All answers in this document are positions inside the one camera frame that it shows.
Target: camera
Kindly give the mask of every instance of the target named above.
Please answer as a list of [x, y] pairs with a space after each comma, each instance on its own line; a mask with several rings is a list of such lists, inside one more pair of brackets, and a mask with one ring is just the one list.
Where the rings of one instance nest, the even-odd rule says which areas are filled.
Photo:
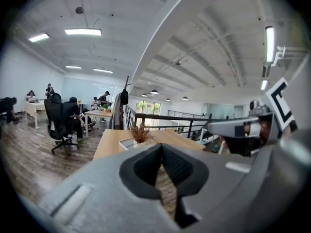
[[249, 117], [260, 116], [270, 112], [269, 108], [266, 105], [260, 106], [258, 100], [251, 101], [249, 104], [249, 109], [250, 109], [248, 112]]

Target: window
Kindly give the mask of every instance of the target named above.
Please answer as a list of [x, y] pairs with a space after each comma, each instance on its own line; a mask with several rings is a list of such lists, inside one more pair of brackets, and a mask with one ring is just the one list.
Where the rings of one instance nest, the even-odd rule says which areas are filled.
[[[149, 102], [144, 100], [137, 100], [136, 103], [136, 112], [143, 113], [143, 114], [152, 114], [152, 115], [159, 115], [160, 114], [160, 103]], [[139, 127], [141, 124], [141, 118], [137, 118], [136, 125]], [[158, 119], [145, 119], [145, 126], [147, 127], [157, 127], [159, 124]]]

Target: wooden floor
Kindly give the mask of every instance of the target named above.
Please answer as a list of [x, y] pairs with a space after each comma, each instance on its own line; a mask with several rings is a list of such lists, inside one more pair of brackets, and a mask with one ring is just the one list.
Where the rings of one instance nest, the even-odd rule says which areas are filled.
[[[67, 176], [92, 161], [102, 132], [108, 127], [107, 122], [100, 123], [99, 129], [94, 128], [89, 138], [79, 143], [79, 149], [68, 146], [71, 156], [67, 157], [62, 147], [55, 150], [55, 155], [51, 153], [55, 141], [48, 134], [44, 112], [38, 115], [38, 130], [35, 130], [34, 121], [29, 125], [25, 120], [17, 125], [6, 125], [4, 120], [2, 123], [1, 154], [5, 169], [16, 191], [35, 203]], [[162, 192], [165, 210], [173, 217], [176, 190], [162, 168], [158, 173], [156, 188]]]

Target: plant pot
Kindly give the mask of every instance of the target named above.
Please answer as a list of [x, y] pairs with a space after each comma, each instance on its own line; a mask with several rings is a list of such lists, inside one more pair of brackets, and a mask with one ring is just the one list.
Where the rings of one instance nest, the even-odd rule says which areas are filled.
[[134, 140], [134, 145], [133, 145], [134, 148], [139, 148], [144, 145], [147, 145], [147, 143], [146, 142], [137, 143], [137, 141]]

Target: potted plant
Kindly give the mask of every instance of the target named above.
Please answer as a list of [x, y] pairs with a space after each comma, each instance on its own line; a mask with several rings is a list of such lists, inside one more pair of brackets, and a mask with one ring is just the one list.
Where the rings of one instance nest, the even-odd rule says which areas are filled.
[[141, 124], [140, 127], [134, 125], [131, 128], [131, 134], [134, 138], [134, 148], [146, 145], [146, 141], [151, 138], [149, 130], [145, 130], [145, 125]]
[[107, 104], [107, 103], [104, 104], [104, 105], [103, 105], [103, 108], [104, 108], [104, 111], [106, 111], [106, 112], [111, 112], [110, 109], [109, 109], [109, 104]]

